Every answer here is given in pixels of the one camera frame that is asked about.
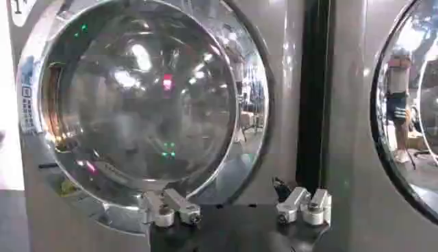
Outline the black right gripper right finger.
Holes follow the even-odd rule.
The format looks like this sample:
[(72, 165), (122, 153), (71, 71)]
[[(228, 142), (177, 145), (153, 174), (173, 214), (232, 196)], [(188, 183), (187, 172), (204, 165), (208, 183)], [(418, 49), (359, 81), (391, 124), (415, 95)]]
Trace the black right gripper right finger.
[(291, 189), (278, 177), (272, 179), (272, 185), (279, 200), (276, 212), (280, 224), (294, 223), (300, 216), (311, 226), (331, 225), (332, 195), (327, 189), (318, 188), (311, 195), (306, 188), (300, 186)]

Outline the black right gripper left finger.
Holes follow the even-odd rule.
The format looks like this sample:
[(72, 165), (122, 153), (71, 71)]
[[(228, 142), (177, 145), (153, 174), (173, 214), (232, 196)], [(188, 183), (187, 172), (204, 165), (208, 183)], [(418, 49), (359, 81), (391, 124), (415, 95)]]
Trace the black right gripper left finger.
[(141, 195), (146, 210), (146, 223), (160, 228), (172, 227), (176, 216), (186, 225), (198, 225), (201, 221), (201, 207), (191, 203), (175, 189), (167, 188), (161, 194), (147, 191)]

